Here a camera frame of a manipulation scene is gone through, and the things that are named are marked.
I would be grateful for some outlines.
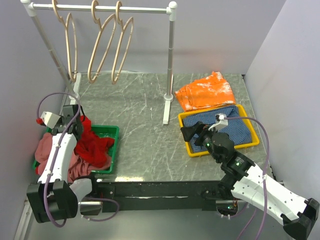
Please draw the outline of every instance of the blue folded towel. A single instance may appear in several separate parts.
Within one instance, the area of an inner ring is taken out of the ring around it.
[[[239,110],[237,106],[231,105],[194,115],[189,115],[183,119],[183,125],[185,127],[191,127],[198,121],[201,121],[204,124],[212,125],[216,123],[217,114],[225,114],[227,115],[227,117],[239,117]],[[228,126],[223,128],[219,132],[228,134],[230,139],[234,142],[234,145],[252,143],[250,130],[245,125],[242,119],[229,120]],[[204,146],[195,145],[197,137],[198,135],[194,135],[194,137],[190,141],[192,151],[194,153],[207,151]]]

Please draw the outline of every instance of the pink garment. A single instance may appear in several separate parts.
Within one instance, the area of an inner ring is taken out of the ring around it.
[[[38,147],[35,151],[35,160],[40,163],[36,169],[36,173],[41,175],[47,165],[47,161],[50,155],[52,147],[52,135],[50,133],[45,133],[43,138],[39,141]],[[68,183],[73,183],[74,180],[81,176],[87,176],[92,170],[105,170],[110,167],[112,158],[105,153],[107,161],[103,167],[98,168],[92,166],[90,163],[81,159],[78,155],[72,152],[69,170],[68,170]]]

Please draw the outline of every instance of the yellow basket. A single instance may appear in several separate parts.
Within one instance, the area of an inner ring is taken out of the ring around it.
[[[239,110],[239,116],[240,117],[247,117],[246,111],[245,111],[245,109],[244,109],[244,107],[242,105],[237,104],[236,107]],[[207,112],[207,111],[212,111],[214,109],[220,109],[220,108],[221,107],[182,112],[182,113],[180,113],[178,115],[180,127],[184,126],[183,119],[185,119],[187,116],[194,115],[194,114],[199,114],[199,113],[203,113],[203,112]],[[259,138],[257,136],[257,133],[254,130],[254,127],[252,126],[250,120],[249,119],[243,119],[243,122],[248,127],[248,129],[250,130],[252,142],[251,143],[245,143],[245,144],[236,145],[236,146],[234,146],[235,149],[242,149],[242,148],[252,147],[252,146],[256,146],[256,145],[258,145],[260,143],[260,140],[259,140]],[[186,150],[188,152],[188,155],[190,157],[192,157],[192,158],[210,154],[208,151],[193,152],[190,142],[185,142],[185,146],[186,146]]]

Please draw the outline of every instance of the table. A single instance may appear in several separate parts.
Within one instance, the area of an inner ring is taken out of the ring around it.
[[[175,74],[173,91],[210,75]],[[236,102],[254,117],[245,82],[240,74],[224,74]],[[169,125],[163,125],[166,74],[122,73],[116,85],[110,73],[101,74],[94,84],[83,75],[80,100],[85,115],[95,125],[116,125],[120,129],[116,167],[113,174],[95,177],[108,182],[219,181],[225,175],[210,155],[189,157],[180,131],[177,100],[171,104]],[[260,144],[239,151],[263,168],[266,152],[259,128],[252,123]]]

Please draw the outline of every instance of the green plastic tray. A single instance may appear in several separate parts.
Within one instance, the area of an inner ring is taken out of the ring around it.
[[[116,162],[116,152],[117,152],[117,145],[119,140],[119,127],[118,126],[103,126],[103,125],[92,125],[91,130],[100,138],[113,138],[114,139],[114,145],[109,148],[108,155],[112,157],[111,165],[106,170],[93,170],[92,173],[96,174],[110,174],[112,173],[114,169],[114,165]],[[51,129],[46,129],[47,133],[51,133]],[[34,160],[32,168],[36,169],[36,167],[39,165],[39,163]]]

